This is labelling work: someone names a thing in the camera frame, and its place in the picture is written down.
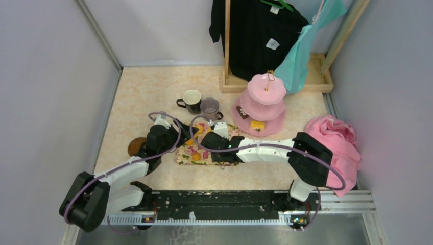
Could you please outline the chocolate triangle cake slice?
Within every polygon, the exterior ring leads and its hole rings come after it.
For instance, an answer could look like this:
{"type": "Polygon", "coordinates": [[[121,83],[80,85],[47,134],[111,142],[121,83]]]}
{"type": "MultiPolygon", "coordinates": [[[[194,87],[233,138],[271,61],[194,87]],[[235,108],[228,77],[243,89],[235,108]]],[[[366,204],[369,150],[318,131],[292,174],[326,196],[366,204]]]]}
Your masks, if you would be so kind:
{"type": "Polygon", "coordinates": [[[236,106],[236,111],[238,112],[239,116],[245,120],[249,117],[249,115],[242,109],[241,106],[236,106]]]}

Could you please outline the yellow layered cake slice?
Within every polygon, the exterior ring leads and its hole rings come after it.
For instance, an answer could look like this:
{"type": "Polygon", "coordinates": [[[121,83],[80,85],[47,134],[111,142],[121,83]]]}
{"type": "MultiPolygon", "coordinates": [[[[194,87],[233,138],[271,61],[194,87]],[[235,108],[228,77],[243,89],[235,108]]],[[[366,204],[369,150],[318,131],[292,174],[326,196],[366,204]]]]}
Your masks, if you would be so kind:
{"type": "Polygon", "coordinates": [[[266,127],[266,123],[264,121],[252,120],[250,123],[250,128],[257,132],[263,131],[265,127],[266,127]]]}

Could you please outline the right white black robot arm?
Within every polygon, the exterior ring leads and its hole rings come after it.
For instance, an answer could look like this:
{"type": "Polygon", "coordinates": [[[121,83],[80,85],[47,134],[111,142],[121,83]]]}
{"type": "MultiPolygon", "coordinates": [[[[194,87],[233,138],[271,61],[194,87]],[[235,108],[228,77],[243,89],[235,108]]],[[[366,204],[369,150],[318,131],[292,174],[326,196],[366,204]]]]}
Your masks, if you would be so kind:
{"type": "Polygon", "coordinates": [[[201,147],[210,150],[215,162],[281,162],[297,174],[289,188],[287,203],[293,210],[306,206],[310,193],[327,184],[333,152],[305,132],[287,140],[257,140],[244,136],[231,139],[207,133],[201,147]]]}

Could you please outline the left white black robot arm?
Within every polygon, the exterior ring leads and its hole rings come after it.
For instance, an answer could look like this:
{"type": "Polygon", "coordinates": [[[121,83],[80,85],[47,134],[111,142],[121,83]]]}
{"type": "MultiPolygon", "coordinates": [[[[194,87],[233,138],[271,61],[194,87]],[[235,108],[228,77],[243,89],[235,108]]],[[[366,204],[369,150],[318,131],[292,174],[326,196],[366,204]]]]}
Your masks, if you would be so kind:
{"type": "Polygon", "coordinates": [[[162,155],[183,146],[201,131],[177,119],[170,124],[157,119],[146,137],[132,140],[128,146],[130,159],[104,173],[78,174],[64,198],[59,214],[69,224],[85,232],[95,230],[109,215],[136,207],[147,211],[153,205],[151,188],[138,181],[152,173],[162,155]]]}

